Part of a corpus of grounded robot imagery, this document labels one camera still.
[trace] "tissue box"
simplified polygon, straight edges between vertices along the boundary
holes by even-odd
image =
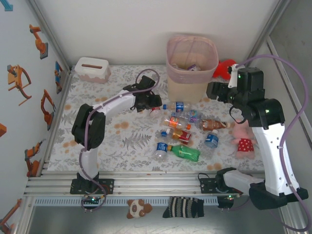
[[[111,71],[107,60],[82,57],[75,66],[75,72],[83,81],[105,84]]]

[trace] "gray floor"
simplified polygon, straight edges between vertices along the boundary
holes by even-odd
[[[30,234],[280,234],[268,211],[249,203],[239,211],[221,212],[205,206],[205,217],[162,218],[166,207],[153,207],[140,219],[127,219],[128,207],[103,207],[85,214],[80,207],[36,207]]]

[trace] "pink plush toy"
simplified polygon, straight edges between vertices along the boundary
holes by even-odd
[[[235,137],[234,140],[231,141],[231,144],[237,145],[238,149],[236,152],[237,158],[250,158],[254,159],[254,146],[257,142],[251,138],[254,137],[252,129],[248,125],[248,121],[245,121],[242,124],[234,123],[233,136]]]

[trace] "green bottle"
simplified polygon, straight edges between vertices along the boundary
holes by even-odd
[[[184,145],[172,146],[168,145],[168,150],[172,151],[176,156],[185,158],[193,162],[198,162],[200,151],[197,149],[191,149]]]

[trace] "stuffed animal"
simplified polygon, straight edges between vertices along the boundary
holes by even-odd
[[[145,214],[152,211],[151,204],[144,204],[142,199],[139,200],[128,200],[129,212],[127,213],[127,218],[140,218],[145,216]]]
[[[254,137],[253,131],[251,127],[248,125],[248,121],[245,121],[242,124],[234,123],[234,127],[232,130],[232,134],[235,137],[234,140],[231,141],[231,144],[237,145],[237,158],[250,158],[254,159],[254,146],[257,142],[253,140]]]

